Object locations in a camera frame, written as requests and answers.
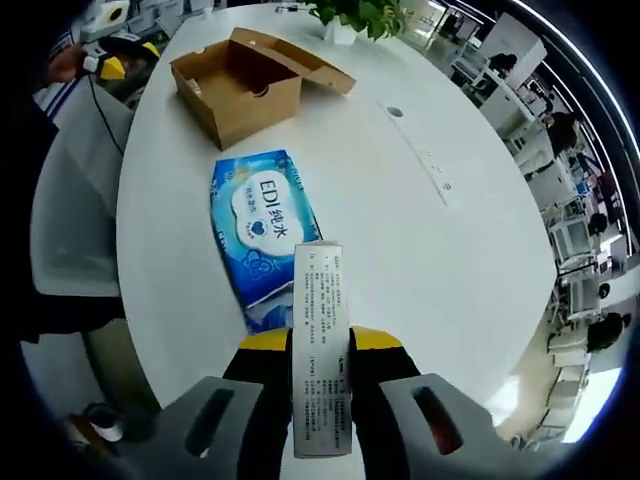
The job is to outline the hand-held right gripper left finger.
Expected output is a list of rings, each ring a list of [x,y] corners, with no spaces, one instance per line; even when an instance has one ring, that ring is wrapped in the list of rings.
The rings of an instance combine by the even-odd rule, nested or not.
[[[278,479],[292,419],[290,328],[246,337],[220,377],[164,411],[184,479]]]

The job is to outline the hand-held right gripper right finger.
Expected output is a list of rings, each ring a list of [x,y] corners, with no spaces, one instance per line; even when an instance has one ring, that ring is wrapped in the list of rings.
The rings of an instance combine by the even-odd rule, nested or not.
[[[502,479],[505,444],[489,413],[422,374],[391,334],[350,330],[351,412],[369,479]]]

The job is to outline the person's left hand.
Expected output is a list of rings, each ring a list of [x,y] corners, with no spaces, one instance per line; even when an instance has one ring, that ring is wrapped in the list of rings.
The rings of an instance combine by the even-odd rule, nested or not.
[[[74,43],[61,50],[48,64],[47,80],[50,83],[69,83],[83,70],[86,52],[81,43]]]

